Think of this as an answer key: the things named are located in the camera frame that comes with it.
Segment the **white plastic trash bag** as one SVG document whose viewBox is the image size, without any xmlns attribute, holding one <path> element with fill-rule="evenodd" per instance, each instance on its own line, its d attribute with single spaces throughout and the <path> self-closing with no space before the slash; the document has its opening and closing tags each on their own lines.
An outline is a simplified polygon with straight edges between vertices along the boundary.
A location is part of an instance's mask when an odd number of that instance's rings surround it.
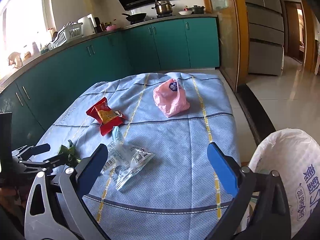
<svg viewBox="0 0 320 240">
<path fill-rule="evenodd" d="M 248 167 L 279 172 L 289 201 L 291 237 L 302 231 L 319 204 L 319 144 L 301 129 L 271 133 L 255 150 Z"/>
</svg>

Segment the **clear printed plastic bag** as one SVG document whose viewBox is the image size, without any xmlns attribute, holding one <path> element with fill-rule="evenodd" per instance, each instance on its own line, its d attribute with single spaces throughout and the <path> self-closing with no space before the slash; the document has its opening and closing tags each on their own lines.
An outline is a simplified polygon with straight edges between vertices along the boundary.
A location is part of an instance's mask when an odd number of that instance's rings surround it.
<svg viewBox="0 0 320 240">
<path fill-rule="evenodd" d="M 107 150 L 108 159 L 101 173 L 116 184 L 117 191 L 120 191 L 155 156 L 144 148 L 124 142 L 118 126 L 112 129 L 112 141 L 108 144 Z"/>
</svg>

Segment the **red snack wrapper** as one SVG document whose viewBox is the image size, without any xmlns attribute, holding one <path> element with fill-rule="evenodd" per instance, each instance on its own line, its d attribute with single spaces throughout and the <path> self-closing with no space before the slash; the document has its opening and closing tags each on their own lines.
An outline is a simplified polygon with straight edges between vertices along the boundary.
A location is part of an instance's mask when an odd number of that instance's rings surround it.
<svg viewBox="0 0 320 240">
<path fill-rule="evenodd" d="M 108 106 L 105 97 L 90 107 L 86 114 L 98 122 L 102 136 L 110 133 L 114 127 L 121 125 L 125 120 L 121 111 L 114 111 Z"/>
</svg>

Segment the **teal kitchen cabinets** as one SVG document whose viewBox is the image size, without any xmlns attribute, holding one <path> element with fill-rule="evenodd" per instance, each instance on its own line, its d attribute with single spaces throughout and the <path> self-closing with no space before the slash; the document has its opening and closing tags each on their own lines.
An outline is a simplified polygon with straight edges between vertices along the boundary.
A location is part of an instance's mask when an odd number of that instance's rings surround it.
<svg viewBox="0 0 320 240">
<path fill-rule="evenodd" d="M 215 15 L 173 16 L 78 38 L 31 60 L 1 83 L 1 111 L 12 113 L 12 148 L 35 145 L 97 82 L 219 67 L 218 29 Z"/>
</svg>

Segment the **blue checked tablecloth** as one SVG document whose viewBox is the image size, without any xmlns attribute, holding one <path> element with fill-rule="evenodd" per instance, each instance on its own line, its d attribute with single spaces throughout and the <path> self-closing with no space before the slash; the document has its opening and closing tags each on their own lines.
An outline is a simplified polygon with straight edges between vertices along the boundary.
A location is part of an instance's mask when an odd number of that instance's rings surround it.
<svg viewBox="0 0 320 240">
<path fill-rule="evenodd" d="M 184 88 L 190 108 L 167 118 L 155 105 L 153 90 L 169 79 Z M 222 81 L 206 74 L 139 74 L 86 89 L 40 139 L 50 151 L 68 140 L 80 157 L 109 144 L 98 123 L 86 111 L 103 97 L 125 115 L 119 130 L 128 144 L 154 153 L 154 158 L 120 190 L 100 175 L 83 197 L 92 215 L 111 239 L 204 239 L 223 215 L 231 196 L 217 184 L 207 158 L 215 142 L 239 160 L 236 125 Z"/>
</svg>

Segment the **pink plastic bag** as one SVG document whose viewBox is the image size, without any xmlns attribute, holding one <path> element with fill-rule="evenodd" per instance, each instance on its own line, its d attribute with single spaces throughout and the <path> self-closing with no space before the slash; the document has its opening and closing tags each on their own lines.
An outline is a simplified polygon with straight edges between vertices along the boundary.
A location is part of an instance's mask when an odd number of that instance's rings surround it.
<svg viewBox="0 0 320 240">
<path fill-rule="evenodd" d="M 155 105 L 167 117 L 172 117 L 190 108 L 184 88 L 176 79 L 169 79 L 153 90 Z"/>
</svg>

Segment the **white dish rack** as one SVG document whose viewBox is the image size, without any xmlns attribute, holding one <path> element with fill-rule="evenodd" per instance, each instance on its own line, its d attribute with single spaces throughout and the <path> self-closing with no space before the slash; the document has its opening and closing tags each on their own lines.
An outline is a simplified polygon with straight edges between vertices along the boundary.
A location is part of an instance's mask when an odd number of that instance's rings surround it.
<svg viewBox="0 0 320 240">
<path fill-rule="evenodd" d="M 69 22 L 60 31 L 57 32 L 56 38 L 50 42 L 47 47 L 53 50 L 71 40 L 82 37 L 83 23 Z"/>
</svg>

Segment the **white kettle appliance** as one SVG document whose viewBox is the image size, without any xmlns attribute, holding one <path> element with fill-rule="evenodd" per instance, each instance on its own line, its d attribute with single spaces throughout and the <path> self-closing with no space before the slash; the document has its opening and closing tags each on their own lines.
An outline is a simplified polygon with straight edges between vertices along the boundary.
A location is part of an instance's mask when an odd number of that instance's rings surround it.
<svg viewBox="0 0 320 240">
<path fill-rule="evenodd" d="M 81 32 L 83 36 L 90 36 L 95 34 L 95 29 L 90 17 L 85 16 L 78 19 L 78 23 L 81 23 Z"/>
</svg>

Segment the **pink small container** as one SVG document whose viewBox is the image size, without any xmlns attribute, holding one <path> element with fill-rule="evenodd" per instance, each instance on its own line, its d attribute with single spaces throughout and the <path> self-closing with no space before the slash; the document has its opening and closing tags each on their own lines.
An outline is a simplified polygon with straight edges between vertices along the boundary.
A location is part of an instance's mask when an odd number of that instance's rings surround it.
<svg viewBox="0 0 320 240">
<path fill-rule="evenodd" d="M 106 27 L 106 31 L 114 31 L 117 29 L 117 25 L 116 24 L 111 24 L 111 25 L 108 25 Z"/>
</svg>

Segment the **silver refrigerator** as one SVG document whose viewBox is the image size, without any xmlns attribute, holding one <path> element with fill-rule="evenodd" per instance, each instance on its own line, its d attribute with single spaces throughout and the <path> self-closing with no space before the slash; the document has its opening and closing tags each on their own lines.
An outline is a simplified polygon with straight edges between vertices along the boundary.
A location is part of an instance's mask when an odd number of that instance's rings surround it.
<svg viewBox="0 0 320 240">
<path fill-rule="evenodd" d="M 280 0 L 245 0 L 250 74 L 279 76 L 283 67 L 284 25 Z"/>
</svg>

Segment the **black wok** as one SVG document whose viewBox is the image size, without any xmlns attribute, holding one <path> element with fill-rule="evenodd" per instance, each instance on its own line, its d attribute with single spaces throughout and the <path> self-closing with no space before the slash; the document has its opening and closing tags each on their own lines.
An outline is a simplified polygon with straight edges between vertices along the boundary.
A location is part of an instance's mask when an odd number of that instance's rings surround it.
<svg viewBox="0 0 320 240">
<path fill-rule="evenodd" d="M 129 21 L 131 24 L 137 23 L 137 22 L 142 22 L 146 18 L 147 14 L 145 12 L 143 13 L 138 13 L 138 14 L 126 14 L 122 13 L 126 17 L 126 20 Z"/>
</svg>

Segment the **dark lidded pot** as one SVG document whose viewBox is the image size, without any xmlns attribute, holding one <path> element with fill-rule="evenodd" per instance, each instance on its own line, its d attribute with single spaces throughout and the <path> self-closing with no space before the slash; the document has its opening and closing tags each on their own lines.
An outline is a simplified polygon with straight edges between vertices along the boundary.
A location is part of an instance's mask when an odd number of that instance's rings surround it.
<svg viewBox="0 0 320 240">
<path fill-rule="evenodd" d="M 191 11 L 192 14 L 204 14 L 205 7 L 194 5 L 192 8 L 189 8 L 189 11 Z"/>
</svg>

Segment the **white bowl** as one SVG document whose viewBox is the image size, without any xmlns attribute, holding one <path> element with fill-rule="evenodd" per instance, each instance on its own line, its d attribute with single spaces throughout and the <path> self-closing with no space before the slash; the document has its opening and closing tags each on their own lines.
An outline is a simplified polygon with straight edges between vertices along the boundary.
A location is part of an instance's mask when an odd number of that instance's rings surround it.
<svg viewBox="0 0 320 240">
<path fill-rule="evenodd" d="M 193 12 L 191 10 L 183 10 L 178 12 L 181 16 L 191 15 Z"/>
</svg>

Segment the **steel cooking pot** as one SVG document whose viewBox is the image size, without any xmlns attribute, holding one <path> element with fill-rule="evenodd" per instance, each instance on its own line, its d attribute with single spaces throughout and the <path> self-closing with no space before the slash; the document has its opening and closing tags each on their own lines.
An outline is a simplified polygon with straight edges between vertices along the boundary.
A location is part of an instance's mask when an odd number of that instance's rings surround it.
<svg viewBox="0 0 320 240">
<path fill-rule="evenodd" d="M 163 16 L 172 14 L 174 6 L 174 4 L 171 4 L 171 2 L 167 0 L 156 1 L 154 7 L 152 7 L 151 9 L 155 10 L 158 16 Z"/>
</svg>

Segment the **wooden glass door frame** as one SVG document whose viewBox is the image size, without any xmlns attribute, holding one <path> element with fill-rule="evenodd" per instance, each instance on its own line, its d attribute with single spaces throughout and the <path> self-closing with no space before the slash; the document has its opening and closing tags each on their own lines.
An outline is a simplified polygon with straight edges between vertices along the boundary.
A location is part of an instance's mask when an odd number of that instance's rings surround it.
<svg viewBox="0 0 320 240">
<path fill-rule="evenodd" d="M 220 71 L 234 92 L 246 83 L 249 28 L 245 0 L 204 0 L 206 12 L 218 18 Z"/>
</svg>

